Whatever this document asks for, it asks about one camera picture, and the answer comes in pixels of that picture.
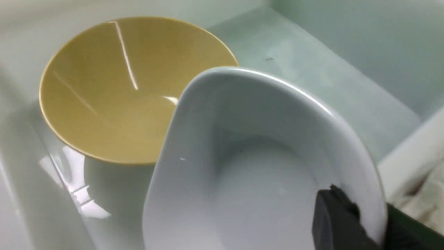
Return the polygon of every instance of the bowl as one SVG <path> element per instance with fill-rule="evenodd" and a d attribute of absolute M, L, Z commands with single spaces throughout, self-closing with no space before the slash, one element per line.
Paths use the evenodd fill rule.
<path fill-rule="evenodd" d="M 143 215 L 146 249 L 314 250 L 317 191 L 335 184 L 382 244 L 387 206 L 369 153 L 316 97 L 253 70 L 199 74 L 173 115 Z"/>
<path fill-rule="evenodd" d="M 56 135 L 81 153 L 154 163 L 185 86 L 224 65 L 238 63 L 222 41 L 193 24 L 117 19 L 79 34 L 50 60 L 40 107 Z"/>

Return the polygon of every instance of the white cloth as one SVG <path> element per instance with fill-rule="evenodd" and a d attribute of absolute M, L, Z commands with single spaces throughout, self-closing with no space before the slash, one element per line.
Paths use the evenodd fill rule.
<path fill-rule="evenodd" d="M 444 234 L 444 160 L 436 164 L 416 194 L 397 197 L 392 204 L 410 217 Z"/>

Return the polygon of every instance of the white ceramic dish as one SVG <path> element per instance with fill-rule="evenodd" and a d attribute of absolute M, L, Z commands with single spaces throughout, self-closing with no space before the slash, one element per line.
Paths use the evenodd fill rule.
<path fill-rule="evenodd" d="M 332 183 L 381 244 L 387 210 L 375 166 L 336 112 L 263 73 L 205 71 L 179 100 L 155 168 L 145 247 L 314 249 L 316 192 Z"/>

